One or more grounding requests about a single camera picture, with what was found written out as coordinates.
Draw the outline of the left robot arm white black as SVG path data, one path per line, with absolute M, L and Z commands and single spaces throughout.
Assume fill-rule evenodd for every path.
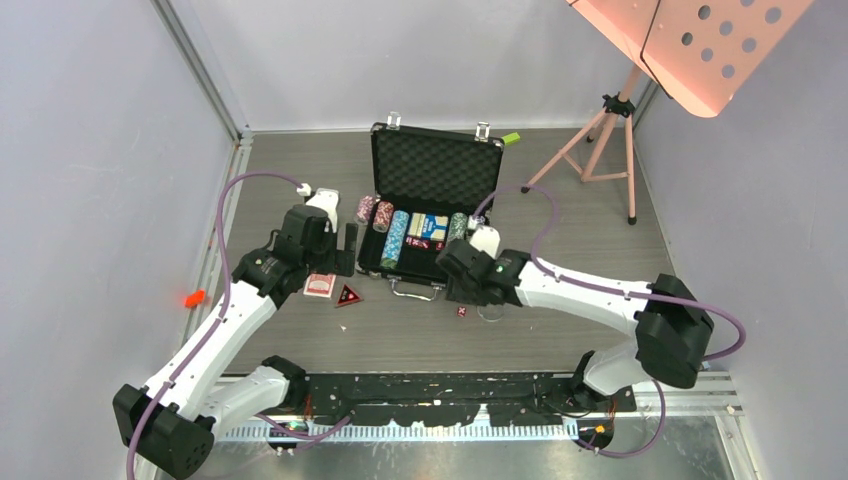
M 270 408 L 293 414 L 309 395 L 305 371 L 271 356 L 251 374 L 217 389 L 216 382 L 256 330 L 314 272 L 353 272 L 353 250 L 340 250 L 338 194 L 320 189 L 292 207 L 266 246 L 246 254 L 224 295 L 186 344 L 143 387 L 122 386 L 113 408 L 128 448 L 126 475 L 143 457 L 174 479 L 186 479 L 215 440 Z

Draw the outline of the red playing card deck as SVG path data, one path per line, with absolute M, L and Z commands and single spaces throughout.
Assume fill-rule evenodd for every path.
M 308 297 L 329 299 L 332 297 L 336 280 L 336 274 L 310 274 L 305 281 L 303 294 Z

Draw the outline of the red black triangle dealer button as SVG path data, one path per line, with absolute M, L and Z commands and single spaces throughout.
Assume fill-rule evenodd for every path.
M 335 307 L 341 308 L 345 306 L 354 305 L 363 301 L 363 297 L 360 293 L 355 291 L 350 285 L 345 283 L 340 290 L 339 297 L 336 301 Z

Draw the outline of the green block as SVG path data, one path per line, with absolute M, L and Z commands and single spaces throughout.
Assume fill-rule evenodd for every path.
M 510 146 L 518 143 L 520 140 L 521 136 L 518 132 L 511 132 L 503 135 L 499 140 L 499 144 L 501 146 Z

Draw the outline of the black poker set case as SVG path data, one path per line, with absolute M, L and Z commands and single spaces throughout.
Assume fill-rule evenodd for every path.
M 370 129 L 374 190 L 396 211 L 449 217 L 473 215 L 497 188 L 505 142 L 487 133 L 459 133 L 376 122 Z M 445 298 L 471 304 L 463 291 L 439 268 L 439 250 L 404 244 L 398 265 L 380 264 L 387 234 L 373 228 L 369 214 L 358 252 L 357 269 L 372 277 L 439 287 Z

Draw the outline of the light blue chip row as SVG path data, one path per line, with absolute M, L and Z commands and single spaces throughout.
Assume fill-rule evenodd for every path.
M 397 267 L 409 221 L 409 213 L 402 210 L 396 210 L 393 213 L 380 258 L 379 265 L 382 268 L 394 269 Z

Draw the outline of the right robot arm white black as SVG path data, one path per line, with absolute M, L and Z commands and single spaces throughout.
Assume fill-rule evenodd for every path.
M 568 389 L 584 410 L 596 410 L 613 394 L 642 381 L 678 389 L 696 383 L 714 322 L 675 276 L 619 281 L 558 267 L 518 250 L 492 257 L 467 240 L 449 243 L 436 264 L 479 305 L 557 310 L 625 334 L 624 342 L 581 357 Z

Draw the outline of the pink music stand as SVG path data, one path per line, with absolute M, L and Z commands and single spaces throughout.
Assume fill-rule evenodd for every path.
M 812 0 L 579 0 L 569 2 L 631 62 L 624 86 L 520 190 L 529 192 L 557 163 L 580 180 L 624 179 L 627 221 L 637 222 L 632 95 L 652 80 L 688 113 L 718 116 Z

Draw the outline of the dark red chip stack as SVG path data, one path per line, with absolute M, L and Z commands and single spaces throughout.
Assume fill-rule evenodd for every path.
M 380 200 L 375 205 L 374 218 L 372 222 L 373 230 L 379 233 L 386 233 L 390 228 L 393 212 L 394 205 L 391 202 Z

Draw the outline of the green grey chip row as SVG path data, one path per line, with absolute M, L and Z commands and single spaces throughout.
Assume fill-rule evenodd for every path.
M 450 216 L 445 241 L 450 243 L 454 240 L 463 239 L 466 235 L 468 220 L 469 217 L 462 212 L 453 213 Z

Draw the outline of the purple chip stack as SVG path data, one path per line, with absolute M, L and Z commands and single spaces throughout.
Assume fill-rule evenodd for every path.
M 377 199 L 372 195 L 363 196 L 356 207 L 354 219 L 357 223 L 367 225 Z

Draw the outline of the blue boxed card deck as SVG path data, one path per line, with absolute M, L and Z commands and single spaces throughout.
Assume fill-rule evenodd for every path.
M 426 213 L 413 213 L 407 230 L 407 235 L 423 240 L 443 242 L 446 240 L 449 218 Z

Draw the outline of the clear round disc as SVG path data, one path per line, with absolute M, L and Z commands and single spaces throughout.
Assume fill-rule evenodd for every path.
M 478 306 L 477 314 L 485 322 L 498 322 L 504 316 L 504 307 L 502 305 Z

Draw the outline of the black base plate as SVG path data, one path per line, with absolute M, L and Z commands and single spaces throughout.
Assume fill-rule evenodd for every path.
M 633 389 L 613 396 L 579 399 L 569 373 L 320 373 L 296 386 L 292 406 L 263 415 L 292 415 L 333 426 L 467 426 L 486 415 L 493 427 L 547 426 L 565 417 L 631 413 Z

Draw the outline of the orange clip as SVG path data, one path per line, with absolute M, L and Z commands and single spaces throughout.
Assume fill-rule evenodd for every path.
M 198 289 L 184 298 L 183 305 L 185 308 L 191 309 L 201 305 L 206 299 L 206 292 L 203 289 Z

